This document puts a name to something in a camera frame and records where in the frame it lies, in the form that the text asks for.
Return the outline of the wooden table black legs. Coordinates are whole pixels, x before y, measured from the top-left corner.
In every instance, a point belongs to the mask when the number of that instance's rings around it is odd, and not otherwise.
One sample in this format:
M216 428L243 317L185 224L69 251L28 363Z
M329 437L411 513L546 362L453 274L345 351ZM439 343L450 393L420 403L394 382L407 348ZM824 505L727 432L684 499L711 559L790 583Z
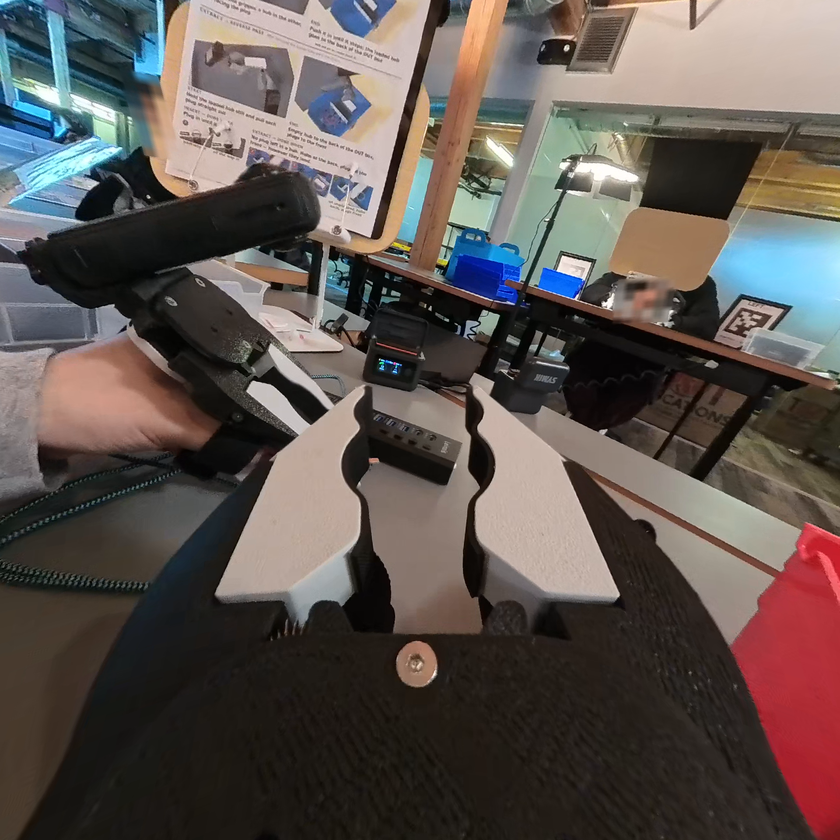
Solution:
M689 476L696 480L709 476L771 388L787 392L807 385L828 392L834 388L832 381L788 364L656 324L619 322L608 310L515 280L507 280L507 285L518 292L520 303L528 308L526 326L511 358L514 368L527 359L537 332L556 328L744 397L743 404L690 470Z
M466 320L479 316L482 312L497 315L497 324L486 344L485 352L480 360L478 372L488 379L493 378L501 360L511 325L516 320L513 303L486 297L473 291L461 289L452 285L438 273L412 265L405 258L391 257L383 254L363 255L351 247L335 246L338 253L352 259L350 268L350 283L345 308L353 314L360 314L363 305L364 287L371 283L371 294L368 305L378 308L381 295L375 295L375 289L390 287L396 283L402 295L417 301L420 295L450 300L448 307L455 308L456 314L464 315Z

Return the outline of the black picture frame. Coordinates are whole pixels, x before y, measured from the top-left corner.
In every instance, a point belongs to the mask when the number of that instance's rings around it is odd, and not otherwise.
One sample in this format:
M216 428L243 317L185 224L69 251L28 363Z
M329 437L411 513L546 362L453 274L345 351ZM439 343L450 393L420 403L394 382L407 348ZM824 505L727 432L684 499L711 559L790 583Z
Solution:
M561 250L554 264L554 270L577 279L581 283L581 288L583 288L592 278L595 264L595 258Z

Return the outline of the wooden pillar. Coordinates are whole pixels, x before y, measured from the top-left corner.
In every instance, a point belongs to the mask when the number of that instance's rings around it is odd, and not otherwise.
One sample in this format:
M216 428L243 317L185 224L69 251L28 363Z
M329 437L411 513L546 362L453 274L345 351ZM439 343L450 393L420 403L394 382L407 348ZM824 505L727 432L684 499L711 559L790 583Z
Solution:
M507 8L508 1L470 5L409 257L418 269L436 267Z

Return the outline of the dark grey box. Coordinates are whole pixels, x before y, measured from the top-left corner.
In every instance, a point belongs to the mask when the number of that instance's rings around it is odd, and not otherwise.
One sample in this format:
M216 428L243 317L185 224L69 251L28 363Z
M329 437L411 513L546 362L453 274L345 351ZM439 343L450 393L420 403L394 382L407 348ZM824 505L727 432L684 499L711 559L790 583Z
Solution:
M420 380L438 384L468 383L477 373L487 347L455 333L431 329L423 347Z

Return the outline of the black usb hub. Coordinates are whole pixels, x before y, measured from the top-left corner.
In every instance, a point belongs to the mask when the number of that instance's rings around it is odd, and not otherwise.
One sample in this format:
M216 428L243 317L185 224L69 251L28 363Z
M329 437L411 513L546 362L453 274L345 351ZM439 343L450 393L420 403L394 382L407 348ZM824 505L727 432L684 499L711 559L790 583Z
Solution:
M449 483L462 449L457 439L375 409L367 429L370 460L437 486Z

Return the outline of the red bin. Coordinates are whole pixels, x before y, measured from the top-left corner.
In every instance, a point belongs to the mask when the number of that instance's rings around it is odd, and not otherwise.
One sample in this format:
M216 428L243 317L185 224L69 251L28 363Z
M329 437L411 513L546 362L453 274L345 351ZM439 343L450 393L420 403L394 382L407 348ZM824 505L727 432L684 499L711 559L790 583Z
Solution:
M817 838L839 838L839 538L804 525L731 645L773 756Z

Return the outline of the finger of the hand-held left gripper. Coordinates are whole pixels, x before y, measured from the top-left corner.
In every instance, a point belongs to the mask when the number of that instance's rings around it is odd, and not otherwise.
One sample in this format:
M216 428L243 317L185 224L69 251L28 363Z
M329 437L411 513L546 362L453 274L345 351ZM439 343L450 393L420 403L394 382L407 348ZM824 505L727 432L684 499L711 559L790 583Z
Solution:
M318 421L333 407L331 400L309 373L276 344L269 345L256 363L255 372L253 381L274 385L310 421Z
M312 421L294 407L289 398L274 385L252 381L243 393L243 408L249 415L271 429L276 437L296 437L305 433Z

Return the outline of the air vent grille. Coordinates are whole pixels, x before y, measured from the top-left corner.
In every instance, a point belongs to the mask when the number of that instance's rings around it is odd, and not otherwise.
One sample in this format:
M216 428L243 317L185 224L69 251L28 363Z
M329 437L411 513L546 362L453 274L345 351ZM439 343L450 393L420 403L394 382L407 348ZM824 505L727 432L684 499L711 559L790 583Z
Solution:
M575 38L569 72L612 74L635 19L635 7L591 7Z

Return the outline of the black light stand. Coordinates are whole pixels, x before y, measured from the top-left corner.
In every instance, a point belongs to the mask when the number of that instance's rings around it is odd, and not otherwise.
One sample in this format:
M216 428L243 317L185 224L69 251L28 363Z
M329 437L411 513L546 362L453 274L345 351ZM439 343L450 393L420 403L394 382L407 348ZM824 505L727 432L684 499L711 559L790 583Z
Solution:
M553 228L565 198L574 195L593 200L615 200L629 202L639 176L632 167L613 161L604 154L598 154L597 144L585 149L583 153L569 154L558 165L559 176L554 185L557 193L549 211L540 220L537 228L543 226L542 236L537 249L532 254L531 265L519 292L519 304L523 304L526 292L536 287L534 274L539 268L543 251L548 244Z

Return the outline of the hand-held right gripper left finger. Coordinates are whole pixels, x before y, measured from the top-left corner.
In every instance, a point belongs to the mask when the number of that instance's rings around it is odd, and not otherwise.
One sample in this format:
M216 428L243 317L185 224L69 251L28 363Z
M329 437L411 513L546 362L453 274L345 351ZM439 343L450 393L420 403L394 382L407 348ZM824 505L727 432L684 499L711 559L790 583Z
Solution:
M372 391L355 388L275 457L215 591L280 602L290 625L335 602L356 631L394 629L391 580L359 484L370 467Z

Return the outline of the wooden display board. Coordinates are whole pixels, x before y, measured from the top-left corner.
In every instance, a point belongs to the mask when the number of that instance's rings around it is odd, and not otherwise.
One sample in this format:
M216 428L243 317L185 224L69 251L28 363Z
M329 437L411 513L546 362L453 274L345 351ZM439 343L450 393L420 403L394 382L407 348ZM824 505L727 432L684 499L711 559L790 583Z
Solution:
M150 125L152 146L147 153L151 158L152 170L158 181L176 196L188 196L190 189L187 181L179 176L165 172L165 165L174 145L173 114L177 82L179 79L182 52L186 37L189 3L179 5L171 16L165 35L165 49L162 57L160 89L147 97L144 105ZM417 164L427 130L430 101L424 85L420 85L416 95L415 108L411 122L402 119L402 126L407 128L406 141L395 174L390 175L392 196L387 209L381 234L378 238L367 238L356 233L335 237L330 230L320 227L310 234L310 239L330 245L347 254L371 255L388 248L396 240L402 224Z

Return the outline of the black panel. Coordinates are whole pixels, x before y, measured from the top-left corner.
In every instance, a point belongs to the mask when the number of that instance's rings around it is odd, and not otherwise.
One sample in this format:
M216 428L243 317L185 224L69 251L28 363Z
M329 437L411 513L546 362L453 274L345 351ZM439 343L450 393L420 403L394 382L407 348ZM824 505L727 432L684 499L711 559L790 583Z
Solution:
M758 142L658 138L639 205L727 221L761 151Z

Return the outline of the printed instruction sheet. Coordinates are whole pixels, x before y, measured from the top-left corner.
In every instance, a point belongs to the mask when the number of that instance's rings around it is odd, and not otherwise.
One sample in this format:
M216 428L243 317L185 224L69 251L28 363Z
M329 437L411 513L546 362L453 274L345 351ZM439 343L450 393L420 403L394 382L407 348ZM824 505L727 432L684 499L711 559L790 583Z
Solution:
M380 237L447 5L189 2L166 173L203 191L278 165L324 217Z

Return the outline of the framed tag sign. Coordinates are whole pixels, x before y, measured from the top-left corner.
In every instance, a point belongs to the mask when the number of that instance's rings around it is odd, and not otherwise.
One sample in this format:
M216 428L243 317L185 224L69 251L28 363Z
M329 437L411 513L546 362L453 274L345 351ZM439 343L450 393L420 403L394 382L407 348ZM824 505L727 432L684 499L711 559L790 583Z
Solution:
M790 304L741 294L721 316L712 341L733 350L744 351L752 331L774 330L791 310Z

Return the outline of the tan display board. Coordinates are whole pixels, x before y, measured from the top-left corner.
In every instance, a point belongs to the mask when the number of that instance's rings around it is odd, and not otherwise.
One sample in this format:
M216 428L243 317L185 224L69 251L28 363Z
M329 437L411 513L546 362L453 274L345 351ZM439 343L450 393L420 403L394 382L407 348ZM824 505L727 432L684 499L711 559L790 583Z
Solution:
M666 280L693 291L709 276L730 235L725 219L638 207L624 220L608 269Z

